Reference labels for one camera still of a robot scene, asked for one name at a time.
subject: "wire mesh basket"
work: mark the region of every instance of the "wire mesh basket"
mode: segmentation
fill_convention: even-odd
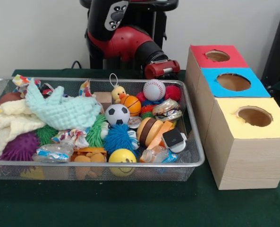
[[[63,86],[65,94],[77,96],[85,79],[37,78],[52,87]],[[119,79],[118,84],[130,95],[143,90],[147,80]],[[1,180],[85,180],[114,181],[186,181],[193,170],[204,162],[204,152],[200,141],[194,113],[185,84],[177,80],[164,80],[165,86],[174,85],[181,89],[180,100],[183,117],[176,127],[187,135],[186,150],[182,153],[183,162],[179,163],[41,163],[21,161],[0,161]],[[109,92],[113,87],[108,79],[90,79],[91,92]],[[0,97],[13,92],[16,86],[12,78],[0,79]],[[130,174],[114,175],[116,171]]]

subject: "stacked boxes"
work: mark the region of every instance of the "stacked boxes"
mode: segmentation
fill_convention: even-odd
[[[185,84],[218,188],[276,188],[280,108],[237,49],[190,46]]]

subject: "white fluffy cloth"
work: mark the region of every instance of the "white fluffy cloth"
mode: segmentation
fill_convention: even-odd
[[[8,142],[45,126],[26,106],[25,99],[3,103],[0,109],[0,156]]]

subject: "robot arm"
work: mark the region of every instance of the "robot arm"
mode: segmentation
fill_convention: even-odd
[[[161,10],[162,6],[164,9],[176,7],[177,2],[168,0],[147,3],[137,0],[132,4]],[[91,56],[104,59],[121,57],[122,61],[134,59],[142,66],[148,79],[176,79],[180,71],[179,64],[168,59],[145,31],[133,26],[119,27],[129,4],[130,0],[91,1],[86,34]]]

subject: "orange basketball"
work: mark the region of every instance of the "orange basketball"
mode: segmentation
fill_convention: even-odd
[[[131,117],[138,116],[141,112],[141,102],[135,96],[125,96],[120,103],[128,108]]]

